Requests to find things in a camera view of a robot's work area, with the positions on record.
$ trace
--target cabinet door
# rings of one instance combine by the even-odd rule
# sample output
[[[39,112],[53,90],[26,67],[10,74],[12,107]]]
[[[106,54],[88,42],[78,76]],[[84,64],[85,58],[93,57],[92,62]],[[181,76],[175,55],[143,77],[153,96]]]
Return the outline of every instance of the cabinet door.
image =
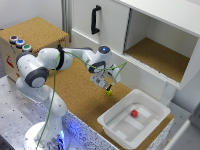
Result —
[[[96,5],[96,28],[100,32],[91,33],[91,15]],[[112,0],[74,0],[72,28],[99,45],[109,46],[123,53],[124,41],[129,17],[129,8]]]

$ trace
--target red object in bin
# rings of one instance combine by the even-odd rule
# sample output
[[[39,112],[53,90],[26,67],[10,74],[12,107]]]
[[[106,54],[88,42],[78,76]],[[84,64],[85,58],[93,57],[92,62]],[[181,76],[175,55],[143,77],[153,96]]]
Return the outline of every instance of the red object in bin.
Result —
[[[134,110],[131,111],[131,116],[132,116],[133,118],[137,117],[137,115],[138,115],[137,110],[134,109]]]

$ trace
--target cabinet shelf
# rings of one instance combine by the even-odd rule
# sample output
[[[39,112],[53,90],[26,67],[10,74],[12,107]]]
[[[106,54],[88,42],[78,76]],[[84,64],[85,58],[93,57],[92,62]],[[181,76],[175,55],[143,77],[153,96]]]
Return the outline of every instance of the cabinet shelf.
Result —
[[[190,58],[149,38],[144,38],[125,51],[166,76],[181,82]]]

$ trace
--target green cord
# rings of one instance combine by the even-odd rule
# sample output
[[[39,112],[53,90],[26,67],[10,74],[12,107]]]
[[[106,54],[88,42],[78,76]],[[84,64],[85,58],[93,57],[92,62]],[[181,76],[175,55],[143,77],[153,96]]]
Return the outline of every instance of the green cord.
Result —
[[[85,64],[89,65],[90,67],[92,67],[92,68],[94,68],[94,69],[98,69],[98,70],[112,70],[112,69],[115,69],[115,68],[118,68],[118,67],[121,67],[121,66],[122,66],[122,68],[121,68],[121,69],[119,70],[119,72],[117,73],[116,77],[113,79],[112,84],[114,84],[114,80],[116,80],[116,78],[117,78],[117,76],[119,75],[119,73],[122,71],[122,69],[124,68],[124,66],[127,64],[127,62],[124,62],[124,63],[122,63],[121,65],[116,66],[116,67],[113,67],[113,68],[101,69],[101,68],[97,68],[97,67],[94,67],[94,66],[88,64],[86,61],[84,61],[83,59],[81,59],[80,57],[78,57],[77,55],[75,55],[75,54],[73,54],[73,53],[70,53],[70,52],[65,52],[65,53],[68,53],[68,54],[71,54],[71,55],[77,57],[79,60],[81,60],[81,61],[84,62]],[[50,117],[51,107],[52,107],[52,104],[53,104],[53,98],[54,98],[54,93],[55,93],[55,89],[56,89],[56,67],[57,67],[57,61],[58,61],[59,56],[60,56],[60,54],[58,54],[58,56],[56,57],[56,62],[55,62],[53,96],[52,96],[52,99],[51,99],[51,104],[50,104],[50,108],[49,108],[47,120],[46,120],[46,122],[45,122],[44,129],[42,130],[42,134],[41,134],[40,139],[39,139],[39,141],[38,141],[36,150],[38,149],[39,143],[40,143],[40,141],[41,141],[41,138],[42,138],[42,136],[43,136],[44,130],[45,130],[46,126],[47,126],[47,123],[48,123],[49,117]]]

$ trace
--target open cabinet compartment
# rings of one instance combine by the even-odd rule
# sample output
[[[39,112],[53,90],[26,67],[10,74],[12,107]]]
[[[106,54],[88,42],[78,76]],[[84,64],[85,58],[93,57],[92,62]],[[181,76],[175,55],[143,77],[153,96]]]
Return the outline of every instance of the open cabinet compartment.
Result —
[[[199,50],[199,37],[131,9],[124,55],[158,76],[182,88],[199,70]]]

